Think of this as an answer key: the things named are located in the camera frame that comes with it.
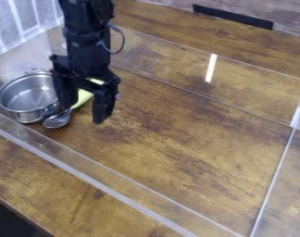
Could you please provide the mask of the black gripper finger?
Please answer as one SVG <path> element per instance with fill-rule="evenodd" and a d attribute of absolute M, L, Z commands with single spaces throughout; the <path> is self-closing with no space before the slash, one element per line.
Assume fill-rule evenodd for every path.
<path fill-rule="evenodd" d="M 78 79 L 74 76 L 63 76 L 53 73 L 54 87 L 63 109 L 70 108 L 78 101 Z"/>
<path fill-rule="evenodd" d="M 91 114 L 93 122 L 101 124 L 113 114 L 118 99 L 118 91 L 115 89 L 99 89 L 93 93 Z"/>

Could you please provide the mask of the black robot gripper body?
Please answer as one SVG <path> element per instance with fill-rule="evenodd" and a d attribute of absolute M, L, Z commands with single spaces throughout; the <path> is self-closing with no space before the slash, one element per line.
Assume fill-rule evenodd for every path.
<path fill-rule="evenodd" d="M 77 32 L 67 27 L 62 30 L 67 55 L 53 54 L 54 85 L 58 93 L 73 93 L 78 88 L 94 91 L 97 86 L 86 82 L 87 78 L 98 79 L 103 86 L 115 91 L 121 79 L 111 72 L 110 27 L 97 31 Z"/>

